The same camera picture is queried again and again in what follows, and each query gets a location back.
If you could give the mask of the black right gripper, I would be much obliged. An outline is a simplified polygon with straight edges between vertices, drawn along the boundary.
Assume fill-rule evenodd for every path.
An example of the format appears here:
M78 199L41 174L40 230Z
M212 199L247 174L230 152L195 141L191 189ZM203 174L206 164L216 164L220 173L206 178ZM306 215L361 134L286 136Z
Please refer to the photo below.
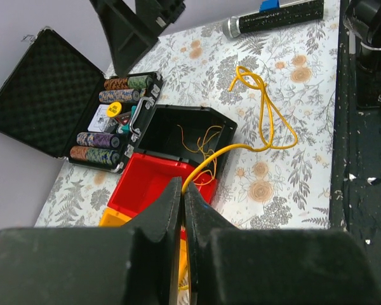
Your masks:
M136 0L136 15L124 1L91 0L90 3L102 24L118 76L126 76L157 43L157 36L146 25L167 27L186 8L183 0Z

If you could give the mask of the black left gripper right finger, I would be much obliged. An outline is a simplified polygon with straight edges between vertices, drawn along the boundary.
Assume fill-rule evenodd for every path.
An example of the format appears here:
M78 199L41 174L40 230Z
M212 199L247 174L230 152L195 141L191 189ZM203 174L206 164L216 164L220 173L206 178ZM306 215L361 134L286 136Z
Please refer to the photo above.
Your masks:
M239 229L184 192L191 304L380 304L363 251L347 233Z

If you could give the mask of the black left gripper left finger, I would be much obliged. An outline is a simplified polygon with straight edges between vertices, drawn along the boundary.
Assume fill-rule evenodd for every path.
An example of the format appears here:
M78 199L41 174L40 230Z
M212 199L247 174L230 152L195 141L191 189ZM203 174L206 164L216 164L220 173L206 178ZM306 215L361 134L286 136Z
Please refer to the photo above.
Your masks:
M121 227L0 230L0 304L175 304L181 186Z

